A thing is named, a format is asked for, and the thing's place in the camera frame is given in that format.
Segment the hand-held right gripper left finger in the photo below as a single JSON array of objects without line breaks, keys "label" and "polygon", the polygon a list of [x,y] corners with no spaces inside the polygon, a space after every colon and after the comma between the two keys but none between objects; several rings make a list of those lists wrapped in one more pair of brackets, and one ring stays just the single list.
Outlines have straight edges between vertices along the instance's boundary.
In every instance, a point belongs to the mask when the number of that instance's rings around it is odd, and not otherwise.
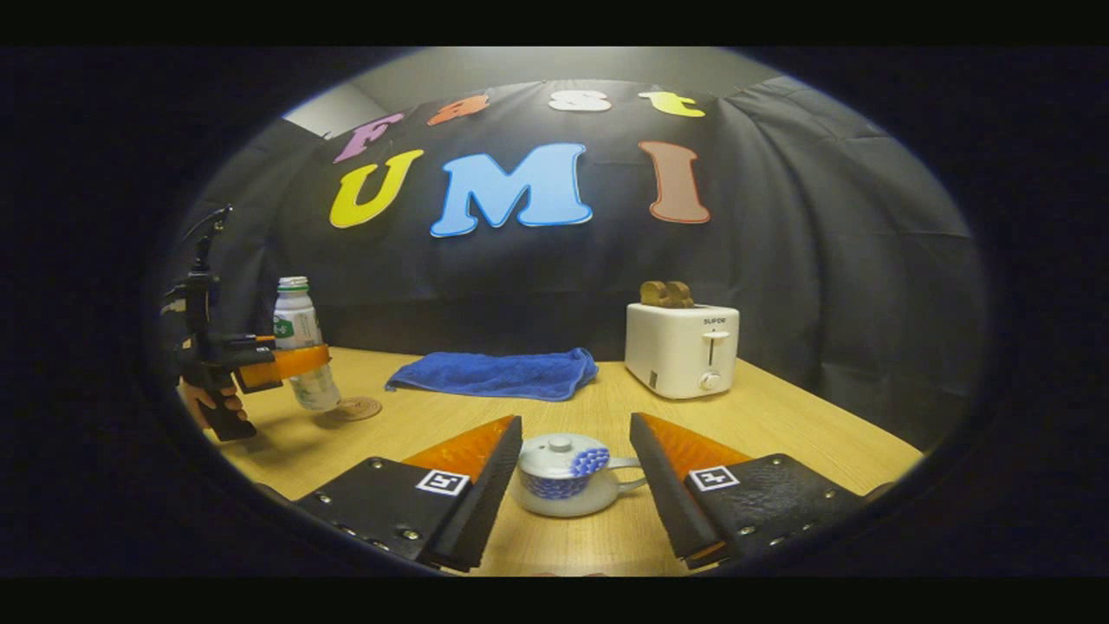
[{"label": "hand-held right gripper left finger", "polygon": [[385,556],[468,572],[521,449],[522,418],[508,415],[400,461],[365,458],[293,505]]}]

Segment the white water bottle green label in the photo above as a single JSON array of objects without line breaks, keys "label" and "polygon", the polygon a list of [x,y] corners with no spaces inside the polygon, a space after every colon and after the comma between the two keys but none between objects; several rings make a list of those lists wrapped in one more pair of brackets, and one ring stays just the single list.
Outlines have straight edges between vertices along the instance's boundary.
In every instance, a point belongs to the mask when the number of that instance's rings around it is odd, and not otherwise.
[{"label": "white water bottle green label", "polygon": [[[321,321],[308,291],[308,278],[305,276],[283,276],[277,284],[273,333],[279,350],[297,350],[322,344]],[[340,405],[340,391],[328,364],[292,376],[288,381],[298,403],[308,410],[326,412]]]}]

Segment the white toaster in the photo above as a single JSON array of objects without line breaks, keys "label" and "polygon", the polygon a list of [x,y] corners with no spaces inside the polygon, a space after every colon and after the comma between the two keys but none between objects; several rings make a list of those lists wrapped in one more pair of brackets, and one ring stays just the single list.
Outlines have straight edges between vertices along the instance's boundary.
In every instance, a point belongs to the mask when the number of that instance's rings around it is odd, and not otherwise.
[{"label": "white toaster", "polygon": [[625,370],[667,399],[726,393],[736,375],[737,309],[625,307]]}]

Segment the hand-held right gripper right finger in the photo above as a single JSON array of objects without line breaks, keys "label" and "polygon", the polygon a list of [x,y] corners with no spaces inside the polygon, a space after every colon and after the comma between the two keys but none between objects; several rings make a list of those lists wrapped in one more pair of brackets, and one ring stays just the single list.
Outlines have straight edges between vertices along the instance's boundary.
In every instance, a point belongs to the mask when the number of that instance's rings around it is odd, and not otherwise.
[{"label": "hand-held right gripper right finger", "polygon": [[836,536],[869,502],[798,459],[747,457],[658,416],[631,415],[629,439],[671,549],[689,569],[795,556]]}]

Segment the black backdrop cloth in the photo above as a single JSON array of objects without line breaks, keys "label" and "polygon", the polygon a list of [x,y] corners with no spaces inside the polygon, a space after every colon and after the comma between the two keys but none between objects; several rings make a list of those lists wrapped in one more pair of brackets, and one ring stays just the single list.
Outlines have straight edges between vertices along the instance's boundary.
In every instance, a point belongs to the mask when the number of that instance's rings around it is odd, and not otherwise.
[{"label": "black backdrop cloth", "polygon": [[295,124],[228,162],[199,221],[213,323],[269,333],[301,274],[337,347],[625,355],[643,282],[737,309],[737,356],[927,452],[966,415],[985,359],[981,250],[955,201],[879,124],[787,76],[698,94],[629,81],[486,86],[340,137]]}]

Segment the white blue teacup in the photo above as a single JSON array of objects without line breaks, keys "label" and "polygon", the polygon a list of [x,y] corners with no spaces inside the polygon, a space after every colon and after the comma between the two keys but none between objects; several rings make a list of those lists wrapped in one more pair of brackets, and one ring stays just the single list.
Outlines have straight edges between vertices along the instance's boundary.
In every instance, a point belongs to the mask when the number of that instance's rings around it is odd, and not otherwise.
[{"label": "white blue teacup", "polygon": [[541,479],[526,475],[518,467],[518,458],[516,458],[515,482],[510,485],[511,497],[516,504],[542,516],[591,515],[601,512],[606,507],[613,505],[623,494],[647,485],[648,482],[647,478],[622,481],[614,474],[618,469],[638,469],[641,464],[637,458],[611,454],[606,469],[578,479]]}]

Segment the white blue teacup lid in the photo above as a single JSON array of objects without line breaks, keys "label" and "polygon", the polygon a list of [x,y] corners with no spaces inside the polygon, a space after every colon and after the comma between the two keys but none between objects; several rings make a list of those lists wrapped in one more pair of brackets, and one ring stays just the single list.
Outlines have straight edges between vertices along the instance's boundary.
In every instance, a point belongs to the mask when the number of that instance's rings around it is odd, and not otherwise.
[{"label": "white blue teacup lid", "polygon": [[606,469],[611,452],[590,436],[552,433],[523,442],[518,467],[541,479],[578,479]]}]

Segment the blue towel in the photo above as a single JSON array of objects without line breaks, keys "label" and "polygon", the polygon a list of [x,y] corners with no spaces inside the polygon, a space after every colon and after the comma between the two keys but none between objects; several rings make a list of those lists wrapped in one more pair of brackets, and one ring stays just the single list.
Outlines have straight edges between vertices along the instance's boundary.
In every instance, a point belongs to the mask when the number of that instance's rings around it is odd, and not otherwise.
[{"label": "blue towel", "polygon": [[393,374],[385,389],[562,402],[593,382],[598,372],[598,364],[584,348],[508,356],[429,352]]}]

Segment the round brown coaster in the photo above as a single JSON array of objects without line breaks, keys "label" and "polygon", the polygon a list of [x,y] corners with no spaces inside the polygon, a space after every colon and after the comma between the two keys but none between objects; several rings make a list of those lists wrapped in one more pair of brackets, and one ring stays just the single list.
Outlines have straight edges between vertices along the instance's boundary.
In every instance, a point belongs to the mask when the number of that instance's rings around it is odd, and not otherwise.
[{"label": "round brown coaster", "polygon": [[324,429],[337,429],[345,424],[366,421],[380,415],[383,405],[368,396],[350,396],[329,410],[314,415],[314,422]]}]

